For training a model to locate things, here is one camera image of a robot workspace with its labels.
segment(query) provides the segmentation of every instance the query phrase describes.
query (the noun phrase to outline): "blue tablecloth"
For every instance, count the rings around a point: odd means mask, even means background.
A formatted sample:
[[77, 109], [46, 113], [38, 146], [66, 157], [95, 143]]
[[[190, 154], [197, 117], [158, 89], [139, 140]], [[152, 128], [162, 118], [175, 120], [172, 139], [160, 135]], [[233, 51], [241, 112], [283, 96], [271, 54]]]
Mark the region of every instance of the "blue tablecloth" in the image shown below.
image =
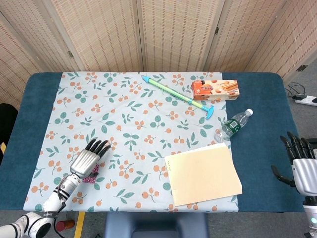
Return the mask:
[[[27, 83], [0, 166], [0, 210], [23, 209], [60, 78], [61, 73], [37, 73]], [[304, 198], [279, 182], [270, 168], [275, 164], [283, 175], [292, 176], [279, 136], [287, 131], [297, 134], [297, 130], [280, 76], [223, 73], [223, 79], [237, 79], [241, 94], [226, 102], [228, 117], [247, 108], [254, 111], [248, 124], [231, 138], [233, 161], [243, 187], [239, 211], [302, 211]]]

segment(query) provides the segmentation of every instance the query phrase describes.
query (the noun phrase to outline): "yellow tape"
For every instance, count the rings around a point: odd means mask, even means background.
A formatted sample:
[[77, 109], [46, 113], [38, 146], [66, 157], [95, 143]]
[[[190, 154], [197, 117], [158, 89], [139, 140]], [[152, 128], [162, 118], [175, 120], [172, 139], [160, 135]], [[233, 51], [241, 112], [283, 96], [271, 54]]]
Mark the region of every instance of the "yellow tape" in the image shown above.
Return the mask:
[[4, 143], [4, 142], [1, 143], [0, 149], [1, 149], [2, 153], [4, 154], [4, 151], [5, 151], [5, 149], [6, 149], [6, 146], [5, 146], [5, 143]]
[[79, 212], [74, 238], [80, 238], [83, 231], [85, 212]]

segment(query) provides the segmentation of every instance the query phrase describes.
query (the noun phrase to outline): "silver robotic hand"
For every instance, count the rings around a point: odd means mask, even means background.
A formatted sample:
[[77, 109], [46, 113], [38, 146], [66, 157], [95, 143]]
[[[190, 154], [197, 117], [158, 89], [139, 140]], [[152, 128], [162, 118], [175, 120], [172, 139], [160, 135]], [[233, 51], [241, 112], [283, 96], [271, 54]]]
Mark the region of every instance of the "silver robotic hand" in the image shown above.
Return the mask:
[[110, 146], [108, 141], [95, 143], [93, 139], [87, 147], [80, 152], [70, 167], [71, 174], [64, 177], [55, 188], [50, 197], [43, 204], [44, 214], [30, 212], [21, 216], [15, 223], [0, 227], [2, 238], [22, 238], [27, 235], [31, 238], [42, 238], [50, 230], [60, 211], [66, 206], [65, 202], [80, 184], [80, 179], [90, 175], [97, 161], [106, 153]]
[[287, 132], [287, 135], [290, 141], [284, 136], [280, 138], [286, 147], [293, 179], [282, 176], [276, 166], [272, 165], [271, 168], [278, 180], [295, 187], [301, 195], [305, 196], [303, 207], [309, 221], [310, 231], [304, 235], [307, 238], [314, 238], [317, 237], [317, 159], [306, 139], [300, 139], [290, 132]]

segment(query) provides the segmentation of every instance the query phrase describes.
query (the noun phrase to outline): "red object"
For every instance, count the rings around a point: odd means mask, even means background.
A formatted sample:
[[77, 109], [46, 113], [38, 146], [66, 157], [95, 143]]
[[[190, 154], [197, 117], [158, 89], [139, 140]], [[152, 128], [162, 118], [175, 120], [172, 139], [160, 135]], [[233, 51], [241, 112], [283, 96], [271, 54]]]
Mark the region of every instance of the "red object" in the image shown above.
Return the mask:
[[58, 232], [62, 232], [64, 230], [71, 229], [75, 226], [75, 221], [74, 220], [67, 220], [67, 221], [59, 221], [56, 224], [56, 230]]

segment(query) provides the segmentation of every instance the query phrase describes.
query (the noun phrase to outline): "floor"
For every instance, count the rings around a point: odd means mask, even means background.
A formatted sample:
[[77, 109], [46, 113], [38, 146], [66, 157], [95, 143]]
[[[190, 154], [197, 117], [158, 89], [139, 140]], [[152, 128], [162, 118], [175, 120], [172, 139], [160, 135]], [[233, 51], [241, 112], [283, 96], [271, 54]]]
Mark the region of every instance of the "floor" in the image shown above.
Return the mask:
[[[306, 94], [317, 97], [317, 60], [301, 72], [295, 80], [301, 83]], [[289, 98], [289, 104], [299, 135], [305, 138], [317, 137], [317, 107], [296, 104]], [[23, 211], [1, 211], [0, 225], [14, 222]], [[59, 220], [77, 219], [78, 213], [61, 213]], [[308, 224], [304, 213], [213, 213], [208, 215], [211, 238], [297, 238], [304, 237]], [[86, 213], [83, 238], [94, 238], [104, 233], [106, 213]], [[62, 233], [66, 238], [74, 237], [75, 228]], [[47, 238], [58, 237], [51, 229]]]

